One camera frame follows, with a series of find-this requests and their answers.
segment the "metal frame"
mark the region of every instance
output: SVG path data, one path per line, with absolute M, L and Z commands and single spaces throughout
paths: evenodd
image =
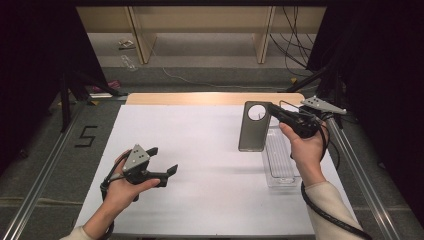
M 71 122 L 69 123 L 68 128 L 66 129 L 66 131 L 60 133 L 59 138 L 57 139 L 52 151 L 50 152 L 50 155 L 47 158 L 43 168 L 38 174 L 37 179 L 29 190 L 15 217 L 11 221 L 9 228 L 7 229 L 6 235 L 3 238 L 4 240 L 19 239 L 35 208 L 35 205 L 37 204 L 38 198 L 43 192 L 47 181 L 49 180 L 63 150 L 66 147 L 66 143 L 72 132 L 72 128 L 75 122 L 77 121 L 78 116 L 84 109 L 85 104 L 85 102 L 77 103 L 74 112 L 75 114 Z
M 346 156 L 346 160 L 349 163 L 349 167 L 353 172 L 353 175 L 361 188 L 362 194 L 373 213 L 381 232 L 384 235 L 384 239 L 401 239 L 398 231 L 396 230 L 393 220 L 389 213 L 384 207 L 383 202 L 378 197 L 370 179 L 364 171 L 358 157 L 355 154 L 352 146 L 349 143 L 343 129 L 339 129 L 334 119 L 327 120 L 327 126 L 335 135 L 335 139 L 339 144 L 343 154 Z

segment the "white sleeve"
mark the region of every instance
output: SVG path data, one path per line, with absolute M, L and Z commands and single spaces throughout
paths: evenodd
M 353 216 L 344 205 L 342 197 L 329 182 L 322 182 L 307 187 L 306 194 L 309 199 L 324 212 L 331 216 L 362 230 L 361 226 L 354 220 Z M 316 239 L 362 239 L 356 235 L 327 221 L 308 206 L 308 214 L 315 231 Z
M 76 227 L 72 230 L 71 234 L 61 238 L 60 240 L 94 240 L 85 233 L 82 227 Z

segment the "gray floor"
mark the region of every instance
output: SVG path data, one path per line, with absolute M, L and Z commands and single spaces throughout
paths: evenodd
M 90 37 L 107 79 L 120 80 L 122 92 L 275 92 L 291 86 L 292 77 L 302 79 L 287 70 L 284 56 L 272 43 L 268 48 L 266 63 L 257 64 L 251 37 L 246 34 L 161 34 L 155 44 L 155 54 L 146 65 L 137 63 L 134 50 L 117 50 L 117 42 L 131 36 L 94 34 Z M 303 40 L 305 44 L 310 44 L 306 38 Z M 302 59 L 297 48 L 291 49 L 297 59 Z M 134 61 L 137 71 L 127 71 L 121 66 L 120 56 L 124 53 Z M 293 62 L 289 62 L 287 66 L 296 73 L 310 74 Z M 313 90 L 312 87 L 302 93 L 309 97 Z M 38 132 L 26 146 L 29 157 L 16 159 L 0 178 L 0 235 L 5 233 L 59 137 L 61 112 L 58 102 L 59 99 L 52 104 L 52 115 L 45 117 Z M 59 239 L 74 227 L 121 104 L 124 102 L 102 100 L 97 105 L 82 106 L 80 115 L 74 118 L 75 124 L 60 159 L 49 176 L 20 239 Z M 353 113 L 344 117 L 343 125 L 358 159 L 389 212 L 400 239 L 424 239 L 423 228 L 390 176 L 377 166 L 378 156 Z M 76 145 L 87 144 L 89 141 L 80 139 L 85 126 L 97 126 L 86 132 L 95 136 L 95 139 L 91 147 L 78 148 Z M 337 162 L 337 152 L 333 147 L 329 150 L 333 160 Z M 374 239 L 384 239 L 343 155 L 340 155 L 338 172 L 365 231 Z M 112 239 L 135 238 L 115 236 Z

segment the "hand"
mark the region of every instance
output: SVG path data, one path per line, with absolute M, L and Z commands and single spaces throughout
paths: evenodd
M 122 153 L 115 162 L 128 153 L 128 151 Z M 124 166 L 125 161 L 126 159 L 119 163 L 114 173 L 122 174 L 122 167 Z M 96 213 L 94 213 L 94 215 L 83 226 L 85 233 L 93 239 L 99 239 L 102 237 L 114 219 L 132 203 L 139 193 L 146 191 L 159 183 L 159 179 L 150 179 L 137 185 L 129 183 L 126 179 L 119 179 L 111 182 L 106 199 L 97 209 Z
M 128 153 L 127 150 L 124 153 L 121 154 L 116 160 L 115 163 L 125 154 Z M 118 167 L 115 169 L 115 173 L 122 174 L 122 168 L 124 167 L 125 161 L 127 159 L 122 160 Z M 160 183 L 159 179 L 150 179 L 143 183 L 133 185 L 129 183 L 125 179 L 119 179 L 115 180 L 110 183 L 109 189 L 106 195 L 106 199 L 104 200 L 103 204 L 108 205 L 110 207 L 116 208 L 116 211 L 123 211 L 125 208 L 127 208 L 134 198 L 141 192 L 144 192 L 152 187 L 155 187 Z
M 321 133 L 318 131 L 313 137 L 302 139 L 287 124 L 280 123 L 280 129 L 290 140 L 291 156 L 296 162 L 305 187 L 326 181 L 320 165 L 324 144 Z M 327 130 L 323 129 L 323 132 L 325 139 L 328 139 Z

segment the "white table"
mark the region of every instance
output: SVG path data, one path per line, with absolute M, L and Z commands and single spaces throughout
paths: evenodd
M 122 106 L 76 225 L 101 204 L 99 186 L 116 157 L 140 144 L 159 148 L 148 170 L 164 172 L 178 164 L 178 171 L 166 188 L 142 193 L 116 219 L 115 234 L 313 235 L 300 187 L 269 188 L 261 153 L 238 151 L 242 114 L 243 105 Z M 322 168 L 352 211 L 328 153 Z

